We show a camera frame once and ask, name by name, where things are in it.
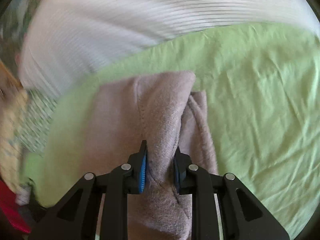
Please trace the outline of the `white striped pillow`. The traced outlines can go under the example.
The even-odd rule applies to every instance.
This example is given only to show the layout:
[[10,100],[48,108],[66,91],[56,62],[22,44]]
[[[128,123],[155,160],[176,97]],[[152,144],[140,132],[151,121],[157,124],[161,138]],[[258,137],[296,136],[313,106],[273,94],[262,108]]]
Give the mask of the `white striped pillow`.
[[42,0],[24,37],[18,76],[58,97],[86,74],[186,33],[280,22],[319,33],[306,0]]

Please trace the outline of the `green white patterned pillow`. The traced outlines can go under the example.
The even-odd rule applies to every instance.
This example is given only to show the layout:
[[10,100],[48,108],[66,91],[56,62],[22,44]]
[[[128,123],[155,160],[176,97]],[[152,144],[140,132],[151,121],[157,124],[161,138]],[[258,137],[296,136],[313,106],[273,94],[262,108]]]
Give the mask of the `green white patterned pillow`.
[[57,101],[36,89],[25,92],[27,101],[18,110],[20,116],[14,129],[14,142],[27,152],[41,153],[47,144]]

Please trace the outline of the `light green bed sheet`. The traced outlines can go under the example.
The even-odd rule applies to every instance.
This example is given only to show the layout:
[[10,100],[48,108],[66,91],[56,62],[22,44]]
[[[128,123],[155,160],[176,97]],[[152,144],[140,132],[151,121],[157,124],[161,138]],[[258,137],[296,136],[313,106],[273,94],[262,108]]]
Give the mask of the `light green bed sheet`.
[[191,70],[207,94],[218,169],[232,172],[295,238],[319,204],[319,37],[280,23],[217,27],[105,66],[58,102],[44,151],[24,175],[55,204],[80,178],[83,130],[100,85]]

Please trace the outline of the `red cloth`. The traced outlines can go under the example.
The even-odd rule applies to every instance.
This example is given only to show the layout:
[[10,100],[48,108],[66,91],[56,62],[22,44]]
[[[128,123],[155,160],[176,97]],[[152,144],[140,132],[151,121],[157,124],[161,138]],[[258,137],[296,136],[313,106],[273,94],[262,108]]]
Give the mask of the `red cloth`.
[[1,211],[4,213],[5,218],[15,230],[23,235],[28,235],[31,232],[30,227],[23,220],[22,216],[18,213],[18,205],[16,204],[16,194],[14,194],[1,180],[0,189],[1,198]]

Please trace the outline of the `mauve fleece sweater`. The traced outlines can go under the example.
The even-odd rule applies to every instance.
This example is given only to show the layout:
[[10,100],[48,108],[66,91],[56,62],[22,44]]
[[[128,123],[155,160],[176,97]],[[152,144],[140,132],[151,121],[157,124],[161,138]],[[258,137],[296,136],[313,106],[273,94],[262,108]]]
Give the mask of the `mauve fleece sweater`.
[[188,71],[132,77],[100,87],[87,127],[82,170],[110,172],[148,147],[145,190],[129,196],[129,239],[189,239],[191,196],[173,183],[177,149],[210,173],[218,172],[205,92],[193,91]]

